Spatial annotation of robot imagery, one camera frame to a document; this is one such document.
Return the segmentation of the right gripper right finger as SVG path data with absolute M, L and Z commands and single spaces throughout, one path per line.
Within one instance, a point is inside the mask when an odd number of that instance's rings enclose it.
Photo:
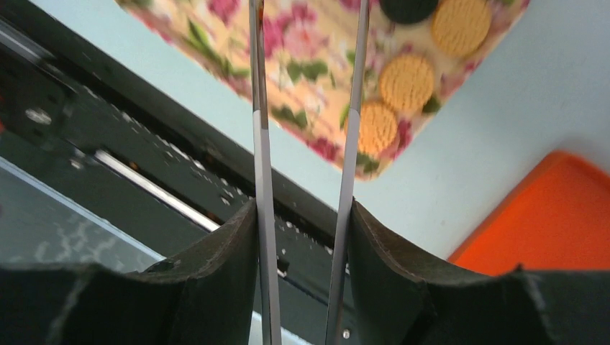
M 496 277 L 426 252 L 360 203 L 350 216 L 352 296 L 363 344 L 607 344 L 607 271 Z

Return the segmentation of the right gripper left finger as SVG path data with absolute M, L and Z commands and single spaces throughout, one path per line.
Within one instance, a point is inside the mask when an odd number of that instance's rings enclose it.
M 1 268 L 3 344 L 246 344 L 258 271 L 254 201 L 144 272 Z

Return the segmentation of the floral rectangular tray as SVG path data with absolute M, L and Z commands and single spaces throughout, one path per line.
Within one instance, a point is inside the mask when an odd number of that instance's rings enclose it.
M 371 2 L 363 99 L 379 98 L 379 75 L 394 57 L 425 57 L 434 90 L 418 109 L 381 124 L 361 121 L 356 176 L 378 177 L 492 52 L 527 10 L 527 1 L 488 1 L 491 23 L 477 48 L 445 52 L 433 17 L 391 22 Z M 120 1 L 119 6 L 244 99 L 252 99 L 249 9 L 246 1 Z M 267 1 L 263 17 L 270 117 L 336 167 L 344 162 L 350 89 L 357 42 L 358 1 Z

